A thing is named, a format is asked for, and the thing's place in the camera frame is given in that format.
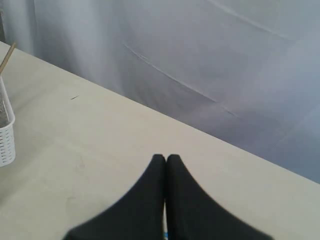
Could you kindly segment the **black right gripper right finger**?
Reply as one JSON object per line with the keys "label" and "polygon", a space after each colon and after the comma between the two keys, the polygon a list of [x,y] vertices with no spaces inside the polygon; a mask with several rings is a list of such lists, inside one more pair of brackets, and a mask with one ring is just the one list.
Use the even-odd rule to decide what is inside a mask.
{"label": "black right gripper right finger", "polygon": [[170,240],[271,240],[213,200],[181,157],[166,161],[166,221]]}

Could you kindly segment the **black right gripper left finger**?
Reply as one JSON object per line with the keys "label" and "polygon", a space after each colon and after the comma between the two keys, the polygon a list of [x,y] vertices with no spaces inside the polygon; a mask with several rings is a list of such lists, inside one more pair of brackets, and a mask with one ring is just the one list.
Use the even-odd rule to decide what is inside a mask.
{"label": "black right gripper left finger", "polygon": [[152,156],[134,186],[111,207],[70,229],[66,240],[164,239],[166,160]]}

